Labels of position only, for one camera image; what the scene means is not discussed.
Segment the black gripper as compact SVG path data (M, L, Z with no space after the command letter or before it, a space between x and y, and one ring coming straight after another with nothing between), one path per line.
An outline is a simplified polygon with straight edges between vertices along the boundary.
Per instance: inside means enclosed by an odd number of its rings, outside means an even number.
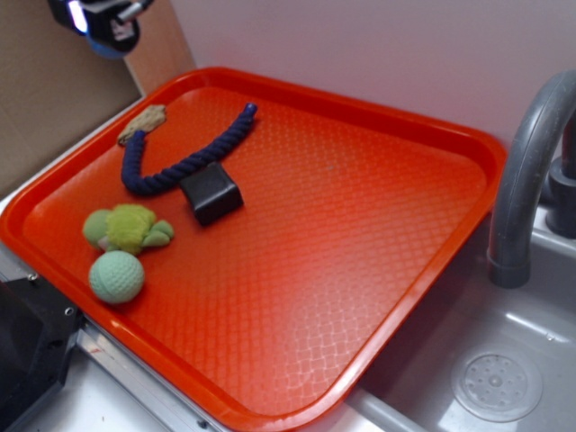
M140 1L48 1L57 23L72 32L116 50L134 50L140 41L138 18L153 2Z

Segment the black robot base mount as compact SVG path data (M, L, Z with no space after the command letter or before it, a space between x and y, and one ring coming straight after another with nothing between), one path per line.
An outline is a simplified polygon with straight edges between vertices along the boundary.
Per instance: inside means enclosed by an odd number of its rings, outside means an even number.
M1 283L1 429L16 431L66 383L82 311L38 274Z

